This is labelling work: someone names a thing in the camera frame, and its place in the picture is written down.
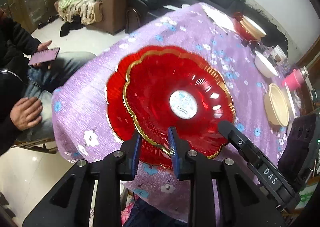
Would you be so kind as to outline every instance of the barcode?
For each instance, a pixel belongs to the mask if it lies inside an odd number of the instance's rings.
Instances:
[[[177,109],[179,109],[179,111],[182,111],[184,114],[187,114],[187,113],[188,113],[188,112],[187,112],[185,109],[183,109],[182,107],[177,106]]]

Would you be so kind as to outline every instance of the pink cup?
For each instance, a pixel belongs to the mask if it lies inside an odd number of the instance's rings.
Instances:
[[[282,86],[284,87],[284,84],[287,83],[289,90],[294,91],[300,88],[303,82],[304,79],[300,70],[294,69],[293,72],[282,81]]]

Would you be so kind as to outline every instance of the floral tablecloth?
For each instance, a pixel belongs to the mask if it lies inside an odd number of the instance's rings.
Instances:
[[[277,165],[286,147],[286,130],[273,130],[268,123],[263,98],[268,85],[280,85],[282,75],[267,79],[256,69],[254,55],[241,44],[239,36],[228,35],[214,25],[201,5],[195,4],[150,22],[126,36],[87,63],[53,95],[53,128],[61,155],[70,162],[103,159],[119,150],[118,139],[106,119],[104,89],[119,61],[147,45],[176,45],[203,56],[224,76],[236,109],[236,127]],[[236,149],[227,145],[217,160],[233,158],[253,179]],[[128,189],[162,212],[188,220],[189,182],[179,182],[173,172],[160,166],[139,163]],[[214,185],[217,221],[219,206]]]

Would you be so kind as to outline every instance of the smartphone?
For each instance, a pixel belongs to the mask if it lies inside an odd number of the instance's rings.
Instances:
[[[60,48],[56,47],[56,48],[35,52],[30,58],[28,65],[53,61],[57,58],[59,50]]]

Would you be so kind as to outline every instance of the black jacket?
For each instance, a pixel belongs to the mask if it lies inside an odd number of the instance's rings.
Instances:
[[[10,119],[10,111],[22,97],[22,81],[27,75],[29,60],[23,53],[32,55],[39,44],[39,40],[0,9],[0,155],[20,133]]]

